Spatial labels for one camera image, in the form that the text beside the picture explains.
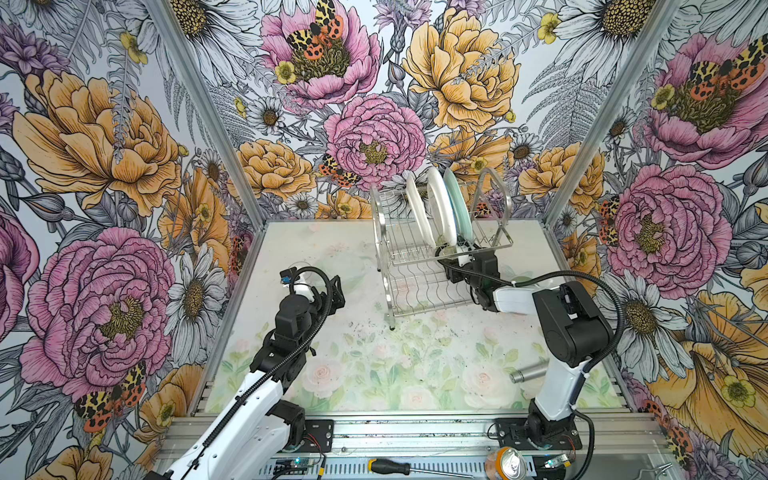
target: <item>purple flower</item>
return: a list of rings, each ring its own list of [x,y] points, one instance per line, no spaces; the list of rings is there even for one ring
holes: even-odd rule
[[[375,17],[376,24],[380,30],[387,25],[405,22],[416,30],[422,23],[429,22],[431,5],[431,0],[379,0],[374,5],[379,11]]]
[[[0,211],[0,341],[16,324],[24,305],[24,284],[39,263],[38,247],[27,230]]]
[[[695,34],[680,48],[656,78],[656,94],[650,101],[650,119],[644,124],[645,139],[654,151],[663,151],[679,162],[697,162],[716,169],[752,150],[768,134],[768,75],[743,90],[730,82],[701,101],[693,101],[689,80],[691,65],[708,61],[720,65],[747,47],[718,44],[716,35]]]
[[[22,378],[79,399],[117,385],[141,361],[154,373],[170,350],[163,330],[174,281],[165,252],[128,228],[54,253],[29,289],[35,336],[24,345]]]
[[[485,14],[486,3],[488,3],[487,0],[448,0],[445,9],[455,8],[457,12],[466,10],[470,17],[480,18]]]
[[[18,107],[13,106],[13,100],[8,94],[0,94],[0,133],[10,135],[13,126],[13,114]]]
[[[608,247],[616,274],[629,270],[675,300],[695,293],[725,261],[732,231],[721,215],[723,195],[692,165],[641,168],[619,202],[619,243]]]
[[[512,180],[517,181],[520,174],[526,171],[528,168],[536,168],[536,163],[533,160],[515,162],[511,167],[504,169],[504,180],[510,182]]]
[[[358,187],[368,190],[424,161],[422,121],[410,108],[376,94],[355,97],[341,114],[325,123],[328,154],[346,171],[358,174]]]
[[[696,480],[740,480],[739,467],[720,453],[714,440],[694,430],[688,435],[694,447]]]
[[[22,76],[32,73],[41,77],[45,70],[58,75],[69,70],[69,59],[59,53],[57,45],[51,46],[43,38],[36,38],[34,32],[25,34],[13,23],[0,22],[0,63]]]
[[[381,56],[378,36],[368,36],[354,8],[347,12],[336,2],[336,15],[344,25],[341,39],[328,47],[328,55],[312,61],[295,53],[286,37],[310,28],[315,21],[314,6],[309,13],[299,10],[290,16],[281,11],[280,16],[262,18],[262,49],[266,51],[262,61],[275,69],[278,81],[286,85],[288,94],[303,108],[343,103],[358,93],[370,91],[376,83]]]

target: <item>white plate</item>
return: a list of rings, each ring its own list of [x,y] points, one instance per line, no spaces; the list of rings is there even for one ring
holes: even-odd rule
[[[406,180],[406,195],[408,196],[408,203],[411,206],[413,216],[416,218],[416,226],[419,227],[419,232],[422,234],[422,240],[424,240],[427,247],[435,248],[432,228],[429,227],[427,212],[424,210],[424,202],[419,194],[419,189],[416,187],[416,182],[413,180],[413,176],[409,176],[408,180]]]
[[[456,245],[456,222],[453,220],[453,209],[445,183],[442,181],[437,168],[427,170],[427,191],[429,205],[432,208],[432,218],[435,219],[437,233],[451,247]]]

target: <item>red wire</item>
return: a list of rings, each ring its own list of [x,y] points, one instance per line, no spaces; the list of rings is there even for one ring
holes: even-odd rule
[[[323,453],[323,449],[322,449],[322,448],[320,448],[320,442],[318,442],[318,441],[317,441],[317,439],[315,438],[315,436],[314,436],[314,435],[312,435],[312,434],[311,434],[311,433],[309,433],[309,432],[307,432],[307,433],[306,433],[306,436],[310,437],[310,440],[312,440],[312,441],[314,442],[315,446],[317,447],[317,450],[318,450],[318,452],[320,452],[320,454],[321,454],[323,457],[324,457],[324,456],[326,456],[326,454],[325,454],[325,453]]]
[[[576,445],[574,445],[574,441],[571,440],[571,437],[569,437],[568,435],[563,435],[563,436],[568,440],[568,443],[571,444],[571,455],[572,455],[572,457],[576,458]]]

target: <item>wall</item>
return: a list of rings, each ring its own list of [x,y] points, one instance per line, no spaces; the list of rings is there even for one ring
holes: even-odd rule
[[[140,2],[0,12],[0,476],[143,478],[252,227]]]
[[[653,2],[617,18],[617,39],[599,49],[592,20],[574,27],[594,17],[580,2],[319,2],[326,3],[341,34],[329,34],[324,46],[303,39],[323,22],[310,0],[243,3],[247,15],[231,22],[243,31],[234,43],[215,40],[214,30],[174,4],[270,218],[368,218],[371,186],[401,190],[408,176],[423,185],[430,165],[469,182],[493,167],[513,190],[514,217],[541,214]],[[225,10],[200,8],[199,18]],[[582,46],[590,53],[574,56]],[[553,176],[520,184],[545,149],[557,157]],[[595,162],[583,209],[602,195],[596,178],[604,159]],[[484,190],[499,207],[500,192],[491,184]],[[385,209],[409,214],[405,201]]]
[[[765,479],[768,6],[689,3],[605,132],[597,202],[577,190],[554,231],[625,305],[622,375],[688,478]]]

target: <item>stainless steel dish rack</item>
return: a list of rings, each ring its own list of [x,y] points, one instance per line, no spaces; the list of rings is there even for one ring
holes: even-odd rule
[[[488,202],[482,191],[485,178],[490,175],[490,182],[504,195],[504,212],[499,218],[491,208],[492,218],[481,218],[478,205]],[[472,184],[461,184],[462,191]],[[509,190],[496,170],[484,168],[474,185],[475,195],[472,200],[470,218],[475,235],[471,251],[491,251],[511,247],[512,238],[507,232],[507,222],[512,211],[512,199]],[[427,194],[426,186],[419,188],[419,193]],[[394,329],[396,319],[416,313],[430,312],[452,306],[472,303],[469,285],[466,282],[451,283],[445,276],[443,266],[437,260],[458,258],[466,255],[453,247],[444,247],[435,255],[436,250],[427,247],[421,241],[421,233],[414,218],[391,218],[382,205],[393,200],[407,201],[405,191],[390,190],[379,192],[371,187],[371,208],[373,234],[376,243],[376,259],[382,274],[386,295],[387,322]],[[434,220],[429,219],[430,227],[435,232]]]

